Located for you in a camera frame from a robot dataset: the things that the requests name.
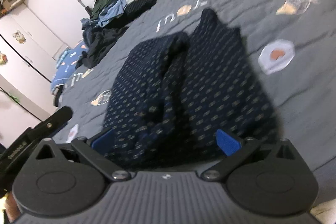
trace dark blue patterned cloth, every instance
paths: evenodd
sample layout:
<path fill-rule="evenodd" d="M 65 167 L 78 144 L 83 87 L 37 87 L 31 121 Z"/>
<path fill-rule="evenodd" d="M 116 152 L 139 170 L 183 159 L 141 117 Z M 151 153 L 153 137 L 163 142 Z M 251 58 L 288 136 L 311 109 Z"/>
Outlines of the dark blue patterned cloth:
<path fill-rule="evenodd" d="M 223 153 L 216 131 L 272 141 L 274 110 L 248 65 L 238 28 L 205 9 L 193 34 L 138 44 L 118 73 L 104 128 L 106 155 L 125 168 L 155 168 Z"/>

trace grey ridged surface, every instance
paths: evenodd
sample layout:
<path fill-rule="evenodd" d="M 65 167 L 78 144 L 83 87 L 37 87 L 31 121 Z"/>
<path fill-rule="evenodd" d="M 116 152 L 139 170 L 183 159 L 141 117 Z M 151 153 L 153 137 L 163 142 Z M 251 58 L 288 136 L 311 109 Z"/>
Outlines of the grey ridged surface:
<path fill-rule="evenodd" d="M 194 172 L 139 172 L 114 183 L 87 211 L 61 219 L 21 216 L 17 224 L 318 224 L 308 213 L 273 219 L 254 215 L 233 203 L 219 183 Z"/>

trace grey bedspread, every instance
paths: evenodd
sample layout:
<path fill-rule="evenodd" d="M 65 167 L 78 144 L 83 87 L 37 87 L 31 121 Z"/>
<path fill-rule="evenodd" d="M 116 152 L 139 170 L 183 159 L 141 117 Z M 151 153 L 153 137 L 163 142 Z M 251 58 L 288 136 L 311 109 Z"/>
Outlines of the grey bedspread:
<path fill-rule="evenodd" d="M 212 7 L 222 22 L 241 27 L 253 69 L 277 109 L 282 134 L 314 170 L 336 155 L 336 1 L 307 0 L 300 14 L 276 14 L 286 0 L 157 0 L 135 20 L 92 70 L 84 66 L 67 83 L 61 105 L 73 118 L 54 140 L 65 142 L 70 128 L 92 137 L 101 130 L 109 90 L 127 55 L 139 42 L 185 30 L 192 32 L 202 10 Z M 295 45 L 296 55 L 282 71 L 265 75 L 258 57 L 276 39 Z"/>

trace wardrobe door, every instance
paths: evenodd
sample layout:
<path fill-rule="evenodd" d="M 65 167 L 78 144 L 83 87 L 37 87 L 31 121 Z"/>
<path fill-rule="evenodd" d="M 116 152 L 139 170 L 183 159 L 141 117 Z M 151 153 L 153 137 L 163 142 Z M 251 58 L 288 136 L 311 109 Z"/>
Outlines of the wardrobe door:
<path fill-rule="evenodd" d="M 0 75 L 31 102 L 49 114 L 53 114 L 57 108 L 53 105 L 54 97 L 50 92 L 50 82 L 36 72 L 1 38 L 0 51 L 7 56 L 8 60 L 7 64 L 0 65 Z"/>
<path fill-rule="evenodd" d="M 49 56 L 54 57 L 64 45 L 26 5 L 11 11 L 10 16 Z"/>
<path fill-rule="evenodd" d="M 3 92 L 0 92 L 0 116 L 0 142 L 6 148 L 28 127 L 40 122 Z"/>
<path fill-rule="evenodd" d="M 49 56 L 10 16 L 0 19 L 0 34 L 34 68 L 48 80 L 56 73 L 56 61 Z"/>

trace metal screw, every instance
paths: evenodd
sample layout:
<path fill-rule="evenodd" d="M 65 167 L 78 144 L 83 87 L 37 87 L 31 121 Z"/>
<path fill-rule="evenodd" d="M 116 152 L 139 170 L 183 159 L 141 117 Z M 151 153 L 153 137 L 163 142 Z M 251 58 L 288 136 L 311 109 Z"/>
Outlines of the metal screw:
<path fill-rule="evenodd" d="M 221 174 L 216 170 L 207 170 L 203 173 L 203 177 L 206 179 L 217 179 Z"/>
<path fill-rule="evenodd" d="M 78 137 L 77 140 L 86 142 L 86 141 L 87 141 L 87 138 L 84 137 L 84 136 L 81 136 L 81 137 Z"/>
<path fill-rule="evenodd" d="M 162 176 L 162 178 L 163 179 L 171 179 L 171 175 L 169 175 L 169 174 L 164 174 L 163 176 Z"/>
<path fill-rule="evenodd" d="M 112 177 L 117 180 L 126 179 L 128 178 L 128 172 L 126 172 L 125 170 L 114 171 L 112 173 Z"/>

